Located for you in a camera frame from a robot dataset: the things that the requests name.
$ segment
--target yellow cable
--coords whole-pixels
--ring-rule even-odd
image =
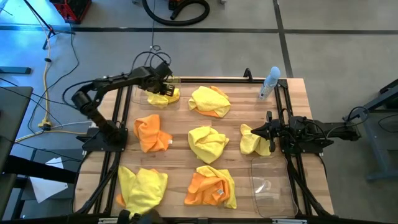
[[[47,52],[48,52],[47,58],[50,58],[50,54],[51,54],[50,39],[49,39],[49,37],[48,37],[48,35],[47,35],[47,32],[46,32],[45,29],[44,29],[44,26],[43,26],[42,22],[40,21],[40,19],[36,16],[36,14],[33,12],[33,10],[31,10],[31,11],[32,11],[33,15],[36,17],[37,22],[39,22],[39,24],[40,24],[40,26],[41,26],[41,28],[42,28],[44,34],[45,34],[45,38],[47,39],[47,44],[49,45],[49,50],[47,51]],[[44,83],[44,91],[45,91],[45,97],[46,97],[46,99],[49,98],[49,93],[48,93],[48,91],[47,91],[47,81],[46,81],[48,69],[49,69],[49,63],[48,63],[48,62],[45,62],[44,73],[43,73],[43,83]],[[48,100],[45,101],[45,109],[46,109],[47,111],[49,110],[49,101],[48,101]],[[44,118],[43,118],[42,124],[44,124],[44,123],[46,123],[46,122],[49,122],[49,119],[48,119],[48,117],[49,117],[49,112],[47,112],[47,111],[46,111],[45,114],[44,114]]]
[[[38,133],[38,134],[30,134],[30,135],[24,136],[22,138],[16,139],[15,142],[20,142],[20,141],[29,139],[29,138],[31,138],[33,136],[38,136],[38,135],[44,134],[44,133],[86,134],[86,133],[78,133],[78,132],[74,132],[74,131],[64,131],[64,130],[44,131],[44,132],[41,132],[41,133]]]

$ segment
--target red equipment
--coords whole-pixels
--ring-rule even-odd
[[[91,0],[50,0],[65,22],[80,24]]]

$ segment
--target gray floor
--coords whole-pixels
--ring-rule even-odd
[[[47,1],[31,1],[49,23],[64,22]],[[220,6],[215,0],[209,17],[189,28],[276,29],[272,0],[227,0]],[[167,1],[157,0],[156,13],[170,14]],[[394,0],[301,0],[279,1],[286,29],[353,29],[396,30],[398,14]],[[0,13],[0,25],[37,24],[22,0],[8,1]],[[181,18],[193,16],[199,6],[189,6]],[[96,0],[81,27],[151,27],[152,20],[141,6],[130,0]],[[128,71],[135,55],[150,46],[150,32],[79,32],[74,45],[80,66],[50,91],[52,100],[61,100],[63,90],[76,82],[103,75]],[[41,49],[44,35],[37,31],[0,31],[0,64],[33,68],[31,75],[1,75],[18,85],[34,87],[42,94],[42,73],[46,51]],[[304,78],[312,115],[321,121],[340,121],[354,106],[374,98],[377,91],[398,75],[398,40],[396,35],[286,35],[293,75]],[[180,76],[240,77],[246,67],[256,77],[267,75],[278,66],[285,76],[278,34],[237,33],[155,33],[155,43],[173,58],[172,70]],[[70,36],[60,34],[51,40],[53,60],[48,83],[68,72],[76,64]],[[31,114],[31,103],[27,114]],[[84,121],[78,112],[51,104],[51,113],[61,122]],[[43,117],[38,110],[35,124]],[[26,116],[19,136],[29,134]],[[86,125],[65,127],[85,131]],[[81,144],[69,134],[44,134],[25,144],[47,149],[79,148]],[[13,154],[29,157],[30,149],[15,146]],[[377,170],[376,160],[366,138],[357,142],[336,141],[325,150],[328,183],[335,213],[344,218],[380,222],[398,222],[398,180],[369,183],[364,176]],[[30,202],[26,217],[41,214],[32,208],[52,208],[55,202],[40,205]],[[68,209],[68,202],[57,206]]]

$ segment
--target black hose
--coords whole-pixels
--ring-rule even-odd
[[[181,12],[181,10],[190,4],[200,4],[205,8],[205,11],[203,12],[202,15],[194,18],[194,19],[189,19],[187,21],[168,21],[165,19],[162,19],[160,17],[157,17],[149,8],[147,0],[142,0],[142,6],[144,7],[145,11],[147,12],[148,16],[151,17],[153,20],[156,22],[166,25],[166,26],[189,26],[192,24],[196,24],[202,20],[204,20],[210,13],[210,6],[205,0],[183,0],[177,8],[173,11],[172,16],[170,17],[171,20],[174,20],[178,14]]]

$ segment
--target microfiber cloth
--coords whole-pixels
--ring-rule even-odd
[[[130,211],[130,217],[158,205],[166,191],[167,174],[155,169],[140,169],[135,175],[127,167],[119,166],[118,177],[122,194],[116,196],[116,201]]]
[[[200,114],[222,118],[231,108],[228,96],[215,86],[201,86],[192,93],[188,101],[189,109]]]
[[[134,134],[139,139],[141,149],[144,152],[166,151],[171,135],[160,130],[160,117],[152,114],[145,118],[136,119],[134,122]]]
[[[235,209],[235,182],[228,170],[216,170],[211,166],[201,166],[193,174],[185,205],[219,205],[224,202],[227,208]]]
[[[192,151],[207,164],[212,163],[223,153],[229,139],[209,126],[195,128],[188,132],[188,143]]]
[[[269,156],[271,152],[269,151],[269,140],[266,140],[256,134],[252,134],[250,128],[246,124],[241,125],[241,152],[242,154],[250,154],[253,151],[258,153],[260,156]]]
[[[154,106],[158,106],[159,108],[166,107],[169,103],[176,102],[180,99],[180,89],[175,88],[173,96],[160,95],[151,93],[149,91],[145,91],[145,94],[148,96],[148,103]]]

